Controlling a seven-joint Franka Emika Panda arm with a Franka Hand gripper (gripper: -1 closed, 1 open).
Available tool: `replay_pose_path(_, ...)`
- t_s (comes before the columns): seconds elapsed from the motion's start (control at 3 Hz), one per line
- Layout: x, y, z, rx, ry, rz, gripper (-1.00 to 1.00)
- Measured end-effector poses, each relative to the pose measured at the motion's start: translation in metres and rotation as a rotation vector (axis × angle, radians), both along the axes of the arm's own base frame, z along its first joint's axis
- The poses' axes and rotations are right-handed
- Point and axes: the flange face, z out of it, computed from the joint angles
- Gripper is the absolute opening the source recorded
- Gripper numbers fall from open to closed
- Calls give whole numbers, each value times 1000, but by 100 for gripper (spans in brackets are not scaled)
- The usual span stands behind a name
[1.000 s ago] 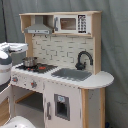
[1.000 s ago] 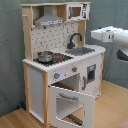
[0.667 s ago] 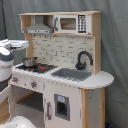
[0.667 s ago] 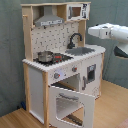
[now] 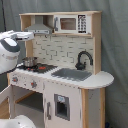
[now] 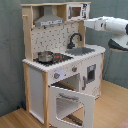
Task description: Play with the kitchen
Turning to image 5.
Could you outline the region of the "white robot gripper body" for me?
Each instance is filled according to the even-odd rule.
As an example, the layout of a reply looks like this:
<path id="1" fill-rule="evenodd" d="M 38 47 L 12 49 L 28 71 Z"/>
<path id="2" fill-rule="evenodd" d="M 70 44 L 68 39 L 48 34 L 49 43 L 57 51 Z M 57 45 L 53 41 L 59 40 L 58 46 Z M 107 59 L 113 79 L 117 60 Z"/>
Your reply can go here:
<path id="1" fill-rule="evenodd" d="M 17 32 L 16 33 L 16 40 L 17 41 L 28 41 L 34 38 L 33 32 Z"/>

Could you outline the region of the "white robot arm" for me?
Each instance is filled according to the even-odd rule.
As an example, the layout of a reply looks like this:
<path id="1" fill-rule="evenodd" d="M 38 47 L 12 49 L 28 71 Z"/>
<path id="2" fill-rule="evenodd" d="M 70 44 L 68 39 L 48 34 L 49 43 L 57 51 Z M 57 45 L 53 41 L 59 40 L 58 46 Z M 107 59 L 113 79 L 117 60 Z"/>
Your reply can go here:
<path id="1" fill-rule="evenodd" d="M 33 38 L 32 32 L 13 30 L 0 32 L 0 75 L 16 69 L 20 53 L 18 41 L 28 41 Z M 19 115 L 13 119 L 0 119 L 0 128 L 36 128 L 36 126 L 27 116 Z"/>

